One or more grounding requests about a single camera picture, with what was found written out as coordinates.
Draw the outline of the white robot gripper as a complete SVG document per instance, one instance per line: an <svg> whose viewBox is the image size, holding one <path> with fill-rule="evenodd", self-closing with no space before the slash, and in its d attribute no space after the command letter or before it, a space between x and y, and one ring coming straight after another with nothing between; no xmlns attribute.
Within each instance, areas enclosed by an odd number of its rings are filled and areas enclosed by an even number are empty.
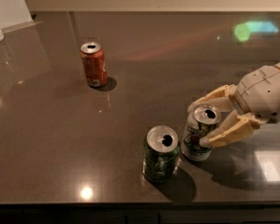
<svg viewBox="0 0 280 224"><path fill-rule="evenodd" d="M235 99L246 114L233 110ZM187 111L202 104L214 105L220 112L230 114L199 140L201 147L224 147L251 136L269 120L280 120L280 64L264 65L245 75L237 86L223 85L209 92L192 102Z"/></svg>

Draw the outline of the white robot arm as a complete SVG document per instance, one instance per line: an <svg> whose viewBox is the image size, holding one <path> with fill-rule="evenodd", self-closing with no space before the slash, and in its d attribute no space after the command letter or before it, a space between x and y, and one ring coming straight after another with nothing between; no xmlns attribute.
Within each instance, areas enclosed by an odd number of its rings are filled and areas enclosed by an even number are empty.
<svg viewBox="0 0 280 224"><path fill-rule="evenodd" d="M188 107L210 104L229 115L212 132L201 137L201 147L224 147L241 141L264 124L280 120L280 63L264 65L245 75L237 85L223 85Z"/></svg>

